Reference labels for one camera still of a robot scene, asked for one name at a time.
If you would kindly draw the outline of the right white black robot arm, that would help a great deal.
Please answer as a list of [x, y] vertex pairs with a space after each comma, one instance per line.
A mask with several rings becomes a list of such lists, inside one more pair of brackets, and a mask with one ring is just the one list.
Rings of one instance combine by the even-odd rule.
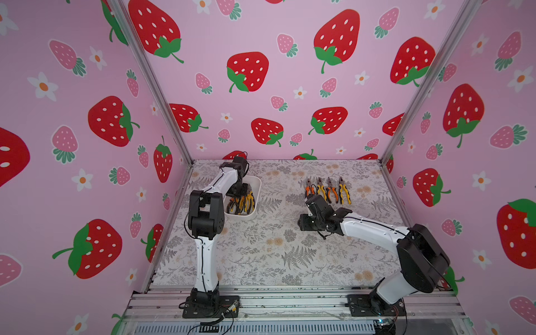
[[308, 212], [298, 220], [301, 231], [315, 231], [323, 239], [338, 234], [367, 241], [395, 254], [400, 269], [378, 282], [369, 294], [371, 309], [381, 314], [414, 293], [432, 293], [450, 260], [427, 227], [410, 228], [382, 223], [346, 208], [333, 209], [321, 195], [309, 195]]

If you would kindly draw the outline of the orange black long-nose pliers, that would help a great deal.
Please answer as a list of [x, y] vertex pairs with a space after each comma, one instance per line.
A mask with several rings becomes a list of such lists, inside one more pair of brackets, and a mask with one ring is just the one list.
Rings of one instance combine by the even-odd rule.
[[336, 187], [335, 187], [335, 185], [332, 182], [330, 177], [327, 179], [326, 195], [327, 195], [327, 201], [329, 203], [338, 203], [339, 202], [339, 194], [338, 194], [338, 192], [336, 190]]

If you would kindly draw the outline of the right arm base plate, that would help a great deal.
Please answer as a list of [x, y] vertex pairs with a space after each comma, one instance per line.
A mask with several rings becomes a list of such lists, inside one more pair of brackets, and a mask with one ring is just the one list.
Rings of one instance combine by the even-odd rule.
[[397, 317], [406, 316], [406, 308], [402, 300], [395, 304], [387, 304], [380, 299], [372, 299], [369, 295], [348, 295], [346, 307], [352, 317]]

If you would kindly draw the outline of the white plastic storage box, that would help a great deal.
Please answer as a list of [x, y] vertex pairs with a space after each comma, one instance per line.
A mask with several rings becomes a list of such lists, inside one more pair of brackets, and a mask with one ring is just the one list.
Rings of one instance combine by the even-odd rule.
[[246, 176], [243, 179], [243, 195], [224, 198], [224, 213], [227, 219], [247, 221], [256, 215], [259, 207], [262, 181], [256, 176]]

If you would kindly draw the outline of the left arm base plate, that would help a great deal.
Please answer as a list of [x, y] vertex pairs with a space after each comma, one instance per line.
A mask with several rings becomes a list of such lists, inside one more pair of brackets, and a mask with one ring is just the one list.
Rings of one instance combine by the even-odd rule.
[[188, 297], [179, 306], [185, 319], [237, 318], [240, 307], [240, 296], [237, 295], [223, 296], [218, 302], [209, 301], [206, 304], [194, 302]]

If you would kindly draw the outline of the orange black pliers large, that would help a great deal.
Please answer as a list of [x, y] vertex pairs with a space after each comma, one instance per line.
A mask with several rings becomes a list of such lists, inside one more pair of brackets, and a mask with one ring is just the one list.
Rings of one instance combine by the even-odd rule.
[[306, 181], [306, 187], [305, 187], [305, 198], [307, 199], [310, 195], [316, 195], [317, 194], [317, 188], [316, 185], [311, 181], [310, 178]]

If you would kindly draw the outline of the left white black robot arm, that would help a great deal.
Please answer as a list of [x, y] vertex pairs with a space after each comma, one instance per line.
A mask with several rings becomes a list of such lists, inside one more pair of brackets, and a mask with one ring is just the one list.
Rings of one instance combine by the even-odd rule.
[[247, 160], [242, 157], [222, 163], [219, 174], [201, 190], [191, 192], [187, 216], [188, 229], [197, 251], [197, 274], [193, 292], [213, 296], [218, 292], [216, 243], [225, 225], [223, 198], [239, 195]]

